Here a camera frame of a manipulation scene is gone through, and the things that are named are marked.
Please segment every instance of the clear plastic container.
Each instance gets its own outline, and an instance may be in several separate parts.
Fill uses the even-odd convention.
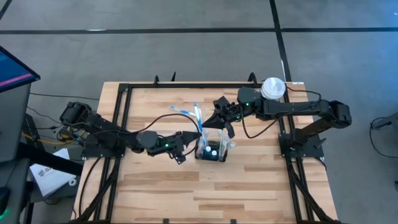
[[[276,77],[267,78],[261,86],[261,95],[268,100],[278,100],[286,90],[285,82]]]

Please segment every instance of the green led light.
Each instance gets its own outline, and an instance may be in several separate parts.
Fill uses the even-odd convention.
[[[8,213],[8,208],[4,211],[2,215],[0,215],[0,220],[2,220]]]

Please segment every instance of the computer monitor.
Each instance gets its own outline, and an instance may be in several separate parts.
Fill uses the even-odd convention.
[[[40,75],[0,46],[0,93],[40,80]]]

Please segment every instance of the wooden table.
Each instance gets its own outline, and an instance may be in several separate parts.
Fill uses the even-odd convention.
[[[98,113],[112,120],[118,82],[106,82],[103,86]],[[303,84],[288,83],[296,90],[304,90]],[[193,102],[205,110],[207,119],[213,113],[213,100],[225,96],[236,101],[238,89],[209,88],[140,88],[133,89],[127,129],[135,131],[147,126],[156,117],[174,113],[174,105],[193,111]],[[289,91],[290,101],[307,101],[306,93]],[[122,99],[119,122],[126,96]],[[311,116],[294,118],[296,127],[302,128],[313,121]],[[255,117],[245,118],[250,135],[258,133],[270,121]],[[229,151],[225,163],[196,160],[193,154],[182,165],[177,165],[168,155],[150,157],[146,153],[135,154],[126,149],[121,161],[113,223],[161,223],[169,218],[171,223],[295,223],[285,160],[280,156],[276,123],[256,139],[248,139],[241,123],[233,123],[236,147]],[[159,120],[151,130],[168,135],[179,130],[193,131],[194,125],[184,117]],[[95,159],[85,162],[81,179],[86,179]],[[98,191],[104,159],[90,175],[83,197],[87,207]],[[325,168],[315,159],[304,159],[308,188],[322,209],[337,218]],[[80,195],[83,181],[80,182]],[[301,193],[300,206],[306,217]],[[104,218],[108,196],[105,195],[101,217]],[[75,210],[79,198],[76,198]]]

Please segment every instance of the concrete floor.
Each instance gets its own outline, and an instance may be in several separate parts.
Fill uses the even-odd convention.
[[[5,3],[0,0],[0,7]],[[398,27],[396,1],[276,0],[282,28]],[[273,27],[266,0],[13,0],[0,30]],[[323,134],[338,216],[346,223],[398,220],[398,160],[377,154],[369,122],[398,111],[398,33],[284,33],[292,79],[351,108],[353,124]],[[284,78],[274,33],[0,35],[8,49],[42,76],[36,93],[99,97],[105,81],[242,81]],[[29,106],[58,118],[73,99],[31,96]],[[80,100],[97,106],[96,101]],[[51,121],[31,113],[37,126]],[[51,135],[50,131],[41,131]],[[398,156],[390,127],[377,147]],[[35,205],[33,223],[65,222],[73,199]]]

